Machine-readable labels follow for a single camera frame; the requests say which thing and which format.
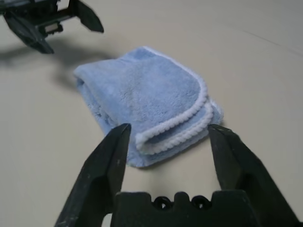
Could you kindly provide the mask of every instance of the blue towel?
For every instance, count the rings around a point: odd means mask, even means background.
[[[149,47],[81,65],[74,74],[104,133],[132,125],[130,166],[150,166],[183,151],[223,118],[200,76]]]

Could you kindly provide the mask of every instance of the microfiber cloth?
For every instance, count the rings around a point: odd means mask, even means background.
[[[130,166],[150,166],[183,151],[223,118],[199,75],[149,47],[81,65],[74,75],[104,133],[132,125]]]

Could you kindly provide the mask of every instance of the robotic arm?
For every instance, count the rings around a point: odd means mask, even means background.
[[[72,17],[91,31],[104,32],[94,11],[80,0],[70,0],[62,10],[58,0],[0,0],[0,15],[25,45],[41,53],[53,53],[45,38],[63,31],[61,22]]]
[[[208,126],[222,188],[211,201],[185,192],[171,202],[146,192],[120,192],[131,126],[114,128],[84,163],[55,227],[303,227],[269,173],[230,129]]]

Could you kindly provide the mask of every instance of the white stitched trim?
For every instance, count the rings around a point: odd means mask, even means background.
[[[160,153],[162,151],[171,149],[181,143],[184,143],[188,139],[196,136],[199,132],[203,131],[209,122],[212,120],[213,117],[213,108],[210,102],[206,102],[204,105],[206,111],[205,116],[202,120],[198,121],[196,124],[189,127],[187,130],[184,130],[173,137],[167,138],[156,144],[147,144],[144,143],[140,152],[145,155],[151,155]]]
[[[161,57],[164,57],[164,58],[170,60],[171,62],[173,62],[180,68],[182,68],[184,71],[186,71],[187,73],[192,75],[193,78],[195,78],[197,80],[197,82],[200,86],[200,92],[199,92],[198,98],[195,101],[195,103],[188,110],[186,110],[185,112],[179,114],[178,116],[171,118],[151,129],[148,129],[142,133],[136,134],[135,138],[136,138],[137,150],[140,153],[144,153],[144,154],[155,154],[155,153],[159,153],[159,152],[168,150],[170,148],[173,148],[174,146],[177,146],[180,143],[185,142],[189,138],[197,135],[211,121],[211,119],[213,117],[213,109],[212,109],[210,103],[207,101],[207,87],[206,87],[204,80],[200,76],[198,76],[191,70],[187,69],[180,63],[176,62],[174,59],[172,59],[162,53],[159,53],[149,47],[144,47],[144,48],[156,55],[159,55]],[[201,121],[199,121],[195,125],[191,126],[186,131],[183,131],[182,133],[179,133],[166,140],[163,140],[157,144],[153,144],[152,146],[145,144],[145,142],[147,142],[152,137],[157,136],[157,135],[187,121],[194,114],[196,114],[204,106],[204,104],[206,107],[206,113]]]

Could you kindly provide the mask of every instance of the white tabletop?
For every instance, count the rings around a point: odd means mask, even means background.
[[[104,35],[79,20],[25,47],[0,23],[0,226],[53,226],[80,168],[103,138],[73,69],[147,45],[203,76],[224,125],[262,160],[303,221],[303,2],[87,0]],[[210,141],[153,168],[126,168],[123,191],[152,198],[219,190]]]

